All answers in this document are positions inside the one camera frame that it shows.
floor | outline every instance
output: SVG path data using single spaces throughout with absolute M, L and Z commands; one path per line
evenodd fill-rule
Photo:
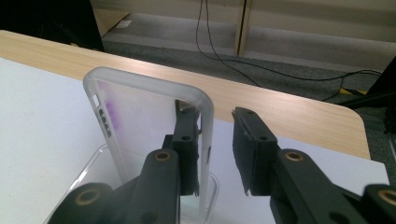
M 303 78 L 338 77 L 361 69 L 382 72 L 396 52 L 396 43 L 251 27 L 244 57 L 234 57 L 233 37 L 236 25 L 210 22 L 212 43 L 221 59 L 239 60 L 265 67 L 227 63 L 239 70 L 236 72 L 198 51 L 196 20 L 131 13 L 124 19 L 124 23 L 124 28 L 114 28 L 103 37 L 106 52 L 315 100 L 324 100 L 337 93 L 340 80 L 303 81 L 268 69 Z M 198 29 L 198 43 L 207 56 L 216 57 L 210 45 L 205 21 L 201 22 Z M 368 91 L 376 79 L 376 76 L 371 75 L 347 77 L 343 86 Z M 338 103 L 354 97 L 337 94 L 327 102 Z M 385 163 L 389 181 L 396 185 L 396 160 L 382 122 L 385 108 L 361 108 L 356 111 L 365 124 L 372 160 Z

black object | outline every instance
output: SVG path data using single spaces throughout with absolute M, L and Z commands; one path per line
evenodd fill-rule
M 396 133 L 396 106 L 387 108 L 384 124 L 388 132 Z
M 147 155 L 139 177 L 115 190 L 104 184 L 73 190 L 49 224 L 179 223 L 180 196 L 199 193 L 198 117 L 193 106 L 177 111 L 174 134 L 164 137 L 162 149 Z M 90 205 L 76 203 L 86 191 L 97 193 L 88 197 Z
M 2 0 L 0 29 L 104 51 L 90 0 Z
M 53 213 L 49 223 L 97 223 L 112 194 L 109 185 L 91 183 L 69 193 Z
M 245 193 L 268 195 L 272 167 L 280 150 L 276 137 L 256 113 L 237 107 L 233 111 L 233 154 Z
M 178 155 L 171 149 L 150 152 L 142 172 L 116 190 L 101 183 L 74 189 L 49 224 L 179 223 Z
M 252 195 L 271 196 L 276 223 L 396 223 L 396 188 L 370 185 L 362 197 L 341 189 L 307 154 L 274 147 L 274 135 L 255 112 L 237 107 L 233 116 L 233 152 L 244 187 Z M 271 144 L 257 147 L 257 136 Z M 266 175 L 264 182 L 254 181 L 258 173 Z
M 344 101 L 339 105 L 351 109 L 360 107 L 395 107 L 396 106 L 396 56 L 389 63 L 379 79 L 361 98 Z

screw hole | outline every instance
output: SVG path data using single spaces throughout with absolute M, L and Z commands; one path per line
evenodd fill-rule
M 76 198 L 76 204 L 80 206 L 89 205 L 96 202 L 100 197 L 99 189 L 86 189 L 82 191 Z
M 286 153 L 285 156 L 290 161 L 302 161 L 304 158 L 301 154 L 299 154 L 297 152 L 288 152 L 288 153 Z
M 378 191 L 378 195 L 385 202 L 396 206 L 396 191 L 391 189 L 381 189 Z
M 171 154 L 169 152 L 159 152 L 155 154 L 155 160 L 157 161 L 167 161 L 171 159 Z

gray floor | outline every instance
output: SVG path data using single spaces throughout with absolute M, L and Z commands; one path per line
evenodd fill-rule
M 182 32 L 178 31 L 178 35 L 175 37 L 174 33 L 169 35 L 166 33 L 166 29 L 163 29 L 163 27 L 168 27 L 171 30 L 175 29 L 172 28 L 175 26 L 172 23 L 175 22 L 175 19 L 173 18 L 160 18 L 160 20 L 158 20 L 159 18 L 152 18 L 144 15 L 130 15 L 127 20 L 128 19 L 134 19 L 134 22 L 131 23 L 132 25 L 130 25 L 128 28 L 115 28 L 107 33 L 106 36 L 104 36 L 103 40 L 106 52 L 146 62 L 163 64 L 213 77 L 246 83 L 249 85 L 255 85 L 240 73 L 230 69 L 219 61 L 208 59 L 197 51 L 194 42 L 196 21 L 178 21 L 177 25 L 184 25 L 185 30 L 183 32 L 186 33 L 184 36 L 182 36 Z M 160 27 L 162 29 L 158 27 L 157 28 L 160 30 L 155 29 L 159 23 L 161 23 Z M 308 53 L 308 55 L 305 55 L 303 58 L 300 57 L 293 60 L 293 57 L 303 55 L 301 50 L 306 50 L 307 52 L 312 50 L 309 50 L 309 45 L 306 44 L 302 49 L 293 48 L 290 44 L 288 44 L 289 49 L 293 49 L 294 52 L 289 52 L 289 55 L 286 56 L 281 55 L 279 52 L 274 52 L 275 49 L 269 50 L 268 52 L 255 52 L 255 55 L 267 55 L 266 59 L 272 59 L 271 62 L 265 61 L 262 58 L 260 60 L 252 59 L 253 57 L 235 58 L 234 56 L 231 56 L 233 53 L 233 41 L 230 40 L 230 36 L 232 36 L 230 29 L 233 29 L 232 25 L 226 25 L 224 27 L 221 24 L 214 24 L 214 26 L 211 27 L 211 30 L 214 32 L 214 36 L 216 36 L 216 43 L 221 43 L 219 46 L 215 45 L 215 49 L 218 53 L 221 53 L 220 57 L 222 59 L 236 59 L 247 63 L 255 63 L 278 72 L 292 75 L 294 77 L 338 77 L 345 74 L 346 71 L 355 71 L 351 69 L 358 70 L 362 68 L 370 68 L 382 71 L 390 62 L 391 57 L 394 56 L 393 55 L 389 58 L 389 53 L 387 51 L 384 53 L 378 53 L 376 51 L 374 52 L 373 57 L 373 61 L 376 63 L 370 63 L 369 66 L 364 66 L 364 63 L 359 63 L 359 60 L 356 59 L 351 59 L 349 62 L 345 58 L 339 59 L 339 57 L 337 57 L 339 54 L 334 53 L 336 50 L 334 46 L 329 47 L 331 44 L 326 42 L 325 46 L 323 47 L 325 50 L 322 51 L 321 57 L 313 57 L 313 54 Z M 284 31 L 274 31 L 274 33 L 269 35 L 279 36 L 280 34 L 284 33 Z M 202 49 L 206 52 L 209 52 L 211 48 L 207 45 L 208 41 L 205 39 L 205 35 L 202 36 L 203 37 L 199 39 L 200 43 L 203 43 Z M 301 36 L 304 35 L 294 34 L 292 36 L 294 36 L 294 40 L 285 40 L 285 42 L 293 43 L 292 45 L 294 46 L 300 46 L 296 42 L 298 42 L 299 39 L 301 40 Z M 319 43 L 323 41 L 323 38 L 330 41 L 330 39 L 333 37 L 311 35 L 309 37 L 304 37 L 303 40 L 305 41 L 307 38 L 310 38 L 314 43 Z M 350 40 L 348 39 L 343 42 L 342 39 L 338 38 L 336 41 L 330 41 L 330 43 L 342 46 L 346 43 L 350 43 Z M 379 48 L 388 46 L 390 49 L 393 49 L 396 46 L 390 43 L 370 42 L 369 48 L 373 48 L 375 45 L 378 45 Z M 355 49 L 355 52 L 366 52 L 363 55 L 364 57 L 360 58 L 360 60 L 365 60 L 364 58 L 367 57 L 367 50 L 368 49 Z M 327 60 L 327 58 L 330 57 L 329 55 L 332 54 L 335 56 L 333 55 L 331 60 Z M 323 100 L 333 95 L 338 91 L 340 85 L 339 79 L 326 82 L 302 81 L 284 77 L 262 68 L 252 67 L 241 63 L 227 64 L 242 71 L 246 76 L 249 76 L 263 88 L 295 94 L 314 100 Z M 347 77 L 344 81 L 344 87 L 353 90 L 367 91 L 373 85 L 376 79 L 377 77 L 367 75 Z M 354 96 L 338 94 L 328 102 L 338 103 L 353 97 Z M 388 135 L 384 133 L 385 128 L 382 122 L 384 111 L 385 108 L 361 108 L 357 110 L 364 120 L 372 160 L 385 163 L 389 175 L 389 181 L 391 185 L 396 185 L 396 163 L 389 146 Z

clear phone case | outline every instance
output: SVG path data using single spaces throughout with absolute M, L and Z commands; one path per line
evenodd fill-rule
M 208 167 L 214 118 L 209 97 L 192 86 L 106 67 L 93 69 L 83 84 L 106 146 L 97 150 L 68 192 L 90 182 L 115 189 L 139 176 L 146 156 L 162 147 L 166 134 L 173 133 L 177 102 L 182 102 L 200 112 L 200 193 L 180 197 L 180 221 L 207 223 L 219 187 Z

